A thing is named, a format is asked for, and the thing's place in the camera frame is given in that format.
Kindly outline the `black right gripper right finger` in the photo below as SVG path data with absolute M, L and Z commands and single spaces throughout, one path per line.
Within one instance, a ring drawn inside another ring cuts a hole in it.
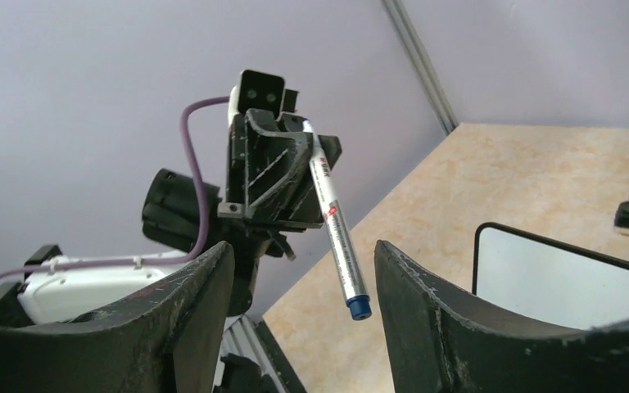
M 374 269 L 398 392 L 629 392 L 629 320 L 580 330 L 529 318 L 385 240 Z

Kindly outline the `blue capped whiteboard marker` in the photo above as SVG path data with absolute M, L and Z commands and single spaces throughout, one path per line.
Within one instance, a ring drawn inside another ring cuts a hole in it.
M 319 135 L 314 131 L 309 120 L 303 122 L 303 129 L 312 137 L 310 173 L 320 213 L 328 231 L 344 301 L 353 320 L 365 320 L 372 315 L 369 292 L 365 286 L 345 215 L 335 191 L 329 160 L 325 155 Z

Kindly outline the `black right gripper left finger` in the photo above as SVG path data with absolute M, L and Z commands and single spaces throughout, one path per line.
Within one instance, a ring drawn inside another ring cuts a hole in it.
M 0 326 L 0 392 L 210 392 L 233 248 L 68 323 Z

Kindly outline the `small whiteboard black frame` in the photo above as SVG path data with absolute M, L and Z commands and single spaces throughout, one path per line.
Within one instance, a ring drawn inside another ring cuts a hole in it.
M 567 328 L 629 319 L 629 261 L 486 222 L 474 234 L 472 293 Z

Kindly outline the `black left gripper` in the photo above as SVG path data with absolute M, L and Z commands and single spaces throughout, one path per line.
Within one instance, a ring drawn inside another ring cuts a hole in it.
M 226 200 L 246 212 L 278 212 L 278 227 L 245 224 L 218 216 L 219 187 L 205 185 L 209 231 L 203 250 L 226 241 L 235 268 L 228 316 L 252 305 L 260 258 L 281 257 L 291 249 L 285 232 L 319 228 L 337 212 L 332 169 L 342 153 L 336 136 L 319 135 L 299 115 L 276 119 L 270 111 L 236 114 L 230 126 Z M 143 203 L 143 235 L 188 252 L 198 237 L 200 213 L 192 178 L 160 169 Z

